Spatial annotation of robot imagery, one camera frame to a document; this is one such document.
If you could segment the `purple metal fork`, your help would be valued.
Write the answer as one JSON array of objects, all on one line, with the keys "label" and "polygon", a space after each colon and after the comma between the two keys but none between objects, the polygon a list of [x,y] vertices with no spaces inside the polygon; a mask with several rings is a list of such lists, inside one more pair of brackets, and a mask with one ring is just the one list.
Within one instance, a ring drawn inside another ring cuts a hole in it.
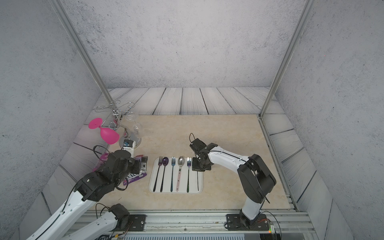
[{"label": "purple metal fork", "polygon": [[157,171],[157,175],[156,175],[156,178],[155,178],[155,183],[154,183],[154,187],[153,187],[153,192],[156,191],[156,188],[157,188],[157,181],[158,181],[158,176],[159,176],[159,171],[160,171],[160,167],[163,165],[163,157],[160,156],[159,157],[159,161],[158,161],[158,171]]}]

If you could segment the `pink handled silver spoon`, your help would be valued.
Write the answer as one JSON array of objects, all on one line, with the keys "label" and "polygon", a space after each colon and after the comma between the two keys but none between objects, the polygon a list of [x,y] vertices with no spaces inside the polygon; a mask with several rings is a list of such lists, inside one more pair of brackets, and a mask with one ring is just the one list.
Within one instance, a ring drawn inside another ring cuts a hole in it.
[{"label": "pink handled silver spoon", "polygon": [[178,171],[178,179],[177,179],[177,187],[176,187],[177,192],[180,189],[181,173],[182,173],[182,168],[183,168],[184,164],[185,164],[184,157],[183,156],[179,157],[179,159],[178,159],[179,171]]}]

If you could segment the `purple metal spoon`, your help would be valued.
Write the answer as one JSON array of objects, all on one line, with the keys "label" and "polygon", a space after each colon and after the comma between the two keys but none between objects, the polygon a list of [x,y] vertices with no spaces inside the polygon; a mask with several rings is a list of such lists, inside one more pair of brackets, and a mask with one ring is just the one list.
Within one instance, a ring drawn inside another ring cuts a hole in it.
[{"label": "purple metal spoon", "polygon": [[163,176],[162,176],[160,192],[162,192],[163,188],[164,188],[165,171],[166,171],[166,167],[167,167],[168,163],[169,163],[169,158],[168,157],[164,157],[162,159],[162,165],[163,165],[164,169],[163,169]]}]

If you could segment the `white plastic tray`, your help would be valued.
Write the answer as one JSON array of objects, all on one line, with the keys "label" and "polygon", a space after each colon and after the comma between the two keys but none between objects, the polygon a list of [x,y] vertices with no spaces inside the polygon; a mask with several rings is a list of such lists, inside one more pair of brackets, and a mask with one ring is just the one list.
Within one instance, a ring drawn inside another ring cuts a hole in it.
[{"label": "white plastic tray", "polygon": [[160,194],[199,194],[203,191],[203,173],[192,170],[192,158],[158,157],[152,161],[149,190]]}]

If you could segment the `blue handled fork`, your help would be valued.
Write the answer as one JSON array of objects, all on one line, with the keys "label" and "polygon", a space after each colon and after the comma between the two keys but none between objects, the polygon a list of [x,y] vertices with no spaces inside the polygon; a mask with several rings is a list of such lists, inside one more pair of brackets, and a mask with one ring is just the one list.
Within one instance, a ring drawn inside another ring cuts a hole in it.
[{"label": "blue handled fork", "polygon": [[171,193],[172,193],[172,192],[173,192],[173,185],[174,185],[174,167],[175,167],[175,165],[176,165],[176,158],[175,158],[175,157],[172,157],[171,165],[172,165],[172,174],[171,174],[171,186],[170,186],[170,191],[171,191]]}]

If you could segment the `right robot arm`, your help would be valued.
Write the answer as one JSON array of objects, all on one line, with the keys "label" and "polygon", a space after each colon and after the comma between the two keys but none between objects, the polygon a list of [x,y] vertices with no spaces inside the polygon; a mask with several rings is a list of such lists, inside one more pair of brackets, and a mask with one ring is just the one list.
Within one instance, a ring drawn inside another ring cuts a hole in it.
[{"label": "right robot arm", "polygon": [[261,214],[267,194],[277,183],[263,159],[256,154],[250,157],[237,155],[214,143],[206,145],[200,139],[191,141],[190,148],[195,154],[192,160],[194,171],[210,171],[212,165],[220,165],[238,174],[247,196],[240,217],[246,224],[254,223]]}]

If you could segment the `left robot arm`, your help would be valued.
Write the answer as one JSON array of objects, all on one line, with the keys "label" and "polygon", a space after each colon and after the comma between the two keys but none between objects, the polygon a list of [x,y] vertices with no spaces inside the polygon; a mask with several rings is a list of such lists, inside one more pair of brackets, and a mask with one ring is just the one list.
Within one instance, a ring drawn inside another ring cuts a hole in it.
[{"label": "left robot arm", "polygon": [[62,206],[29,238],[31,240],[96,240],[112,232],[118,238],[128,232],[142,232],[146,215],[132,215],[115,204],[93,222],[67,235],[67,231],[106,194],[120,190],[129,174],[139,174],[147,158],[133,158],[130,152],[117,150],[97,170],[85,175],[74,186]]}]

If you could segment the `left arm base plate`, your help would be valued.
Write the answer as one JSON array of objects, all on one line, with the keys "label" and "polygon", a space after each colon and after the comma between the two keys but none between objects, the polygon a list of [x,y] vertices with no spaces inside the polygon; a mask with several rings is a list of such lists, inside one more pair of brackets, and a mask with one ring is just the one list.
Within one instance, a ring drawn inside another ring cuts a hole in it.
[{"label": "left arm base plate", "polygon": [[123,232],[143,232],[146,223],[146,215],[130,215],[123,221]]}]

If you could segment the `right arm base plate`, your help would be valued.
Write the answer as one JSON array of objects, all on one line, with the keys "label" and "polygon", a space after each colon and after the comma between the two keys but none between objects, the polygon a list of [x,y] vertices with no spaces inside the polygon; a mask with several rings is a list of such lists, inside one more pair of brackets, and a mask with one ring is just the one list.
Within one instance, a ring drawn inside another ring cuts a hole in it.
[{"label": "right arm base plate", "polygon": [[271,230],[269,219],[259,214],[255,219],[249,220],[243,214],[227,214],[225,229],[229,231],[267,231]]}]

